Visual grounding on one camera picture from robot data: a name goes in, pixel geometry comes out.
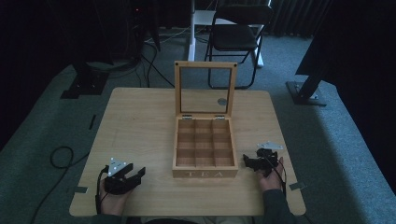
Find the wooden box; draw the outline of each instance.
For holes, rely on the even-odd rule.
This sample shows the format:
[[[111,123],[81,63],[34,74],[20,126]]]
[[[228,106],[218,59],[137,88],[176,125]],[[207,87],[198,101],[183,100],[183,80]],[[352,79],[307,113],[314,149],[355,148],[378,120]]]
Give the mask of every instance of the wooden box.
[[[228,78],[228,90],[196,90],[183,85],[207,72]],[[237,63],[175,62],[176,129],[173,177],[235,177],[232,108]]]

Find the metal hinge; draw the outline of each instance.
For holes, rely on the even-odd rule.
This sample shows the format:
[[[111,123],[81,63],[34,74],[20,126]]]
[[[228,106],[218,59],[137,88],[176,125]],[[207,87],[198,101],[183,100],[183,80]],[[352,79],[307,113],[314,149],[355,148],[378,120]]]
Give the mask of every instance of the metal hinge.
[[[183,115],[181,116],[182,119],[192,119],[192,115]]]
[[[216,115],[215,119],[225,119],[224,115]]]

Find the table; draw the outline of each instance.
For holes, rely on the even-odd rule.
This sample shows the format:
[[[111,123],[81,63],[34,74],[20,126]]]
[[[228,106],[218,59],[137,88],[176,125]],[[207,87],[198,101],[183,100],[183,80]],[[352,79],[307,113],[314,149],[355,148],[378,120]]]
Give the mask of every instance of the table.
[[[190,18],[190,47],[189,47],[189,58],[188,61],[195,61],[195,25],[212,25],[213,16],[215,15],[214,10],[195,10],[195,0],[191,0],[191,18]],[[229,21],[219,21],[218,23],[230,23]],[[254,51],[256,57],[259,57],[257,66],[263,67],[264,62],[262,61],[262,55],[257,50]]]
[[[235,178],[173,178],[175,90],[116,88],[110,97],[92,150],[75,193],[70,214],[96,214],[96,179],[110,158],[132,162],[133,175],[146,167],[142,184],[130,196],[125,216],[260,216],[262,194],[253,170],[245,167],[242,154],[255,157],[257,144],[280,144],[287,173],[288,203],[294,215],[305,205],[271,97],[266,91],[235,91],[233,132],[239,171]]]

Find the dark sleeve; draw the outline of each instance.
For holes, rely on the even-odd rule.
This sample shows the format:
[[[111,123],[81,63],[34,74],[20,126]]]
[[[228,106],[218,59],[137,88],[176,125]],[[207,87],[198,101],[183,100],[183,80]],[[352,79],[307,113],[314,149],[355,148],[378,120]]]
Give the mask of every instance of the dark sleeve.
[[[262,224],[297,223],[289,210],[288,202],[280,189],[269,189],[262,194],[264,217]]]
[[[91,224],[120,224],[122,217],[99,214],[92,217]]]

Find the black metal base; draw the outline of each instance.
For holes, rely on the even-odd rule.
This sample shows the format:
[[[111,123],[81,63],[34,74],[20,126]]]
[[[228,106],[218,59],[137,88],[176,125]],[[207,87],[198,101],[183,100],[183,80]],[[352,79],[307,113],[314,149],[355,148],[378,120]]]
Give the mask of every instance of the black metal base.
[[[68,91],[64,91],[61,99],[77,99],[80,95],[100,95],[106,85],[109,73],[92,71],[93,79],[88,85],[81,85],[76,76]]]
[[[301,98],[298,93],[301,87],[303,86],[303,84],[304,84],[303,82],[294,82],[294,81],[286,82],[286,86],[289,89],[291,98],[293,99],[293,102],[296,105],[320,105],[320,106],[327,105],[326,102],[323,100],[323,97],[319,90],[315,90],[314,94],[308,99]]]

